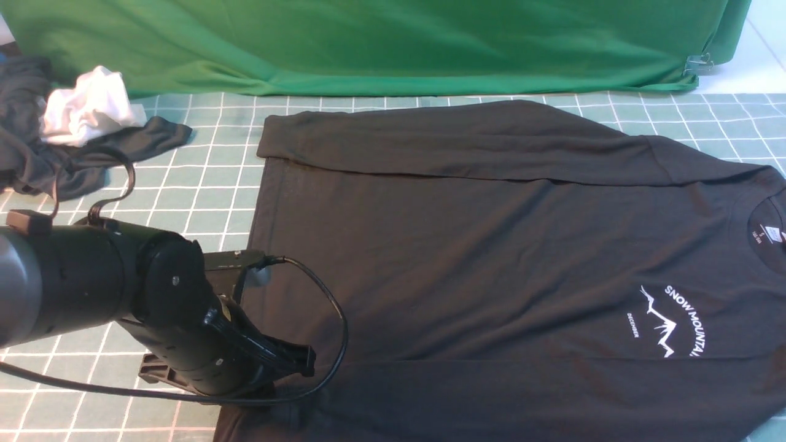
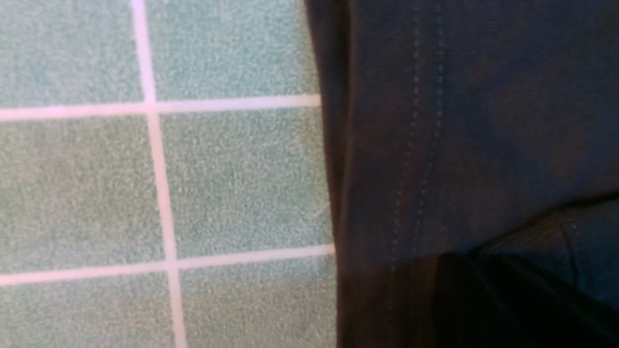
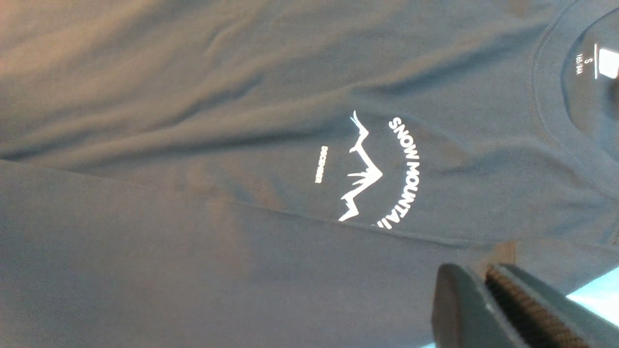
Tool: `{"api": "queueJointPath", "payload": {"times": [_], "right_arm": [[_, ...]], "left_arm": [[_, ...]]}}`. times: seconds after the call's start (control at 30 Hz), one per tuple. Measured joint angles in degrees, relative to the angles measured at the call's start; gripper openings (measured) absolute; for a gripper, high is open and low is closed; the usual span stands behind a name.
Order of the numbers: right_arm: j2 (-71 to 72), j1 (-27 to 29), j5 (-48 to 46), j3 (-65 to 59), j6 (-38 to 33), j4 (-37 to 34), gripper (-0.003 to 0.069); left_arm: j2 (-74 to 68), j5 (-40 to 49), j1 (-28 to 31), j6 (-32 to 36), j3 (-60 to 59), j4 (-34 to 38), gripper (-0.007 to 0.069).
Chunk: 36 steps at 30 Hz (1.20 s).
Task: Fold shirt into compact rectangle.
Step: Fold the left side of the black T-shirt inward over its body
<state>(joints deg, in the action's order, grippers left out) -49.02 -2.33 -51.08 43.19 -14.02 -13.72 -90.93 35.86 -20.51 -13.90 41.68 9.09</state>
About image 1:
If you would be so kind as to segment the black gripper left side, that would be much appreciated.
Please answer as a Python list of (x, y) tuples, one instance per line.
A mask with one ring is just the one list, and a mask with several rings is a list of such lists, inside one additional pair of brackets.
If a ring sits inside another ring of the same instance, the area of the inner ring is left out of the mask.
[(206, 279), (147, 282), (120, 325), (147, 349), (138, 377), (148, 384), (244, 399), (288, 375), (315, 373), (311, 346), (259, 333)]

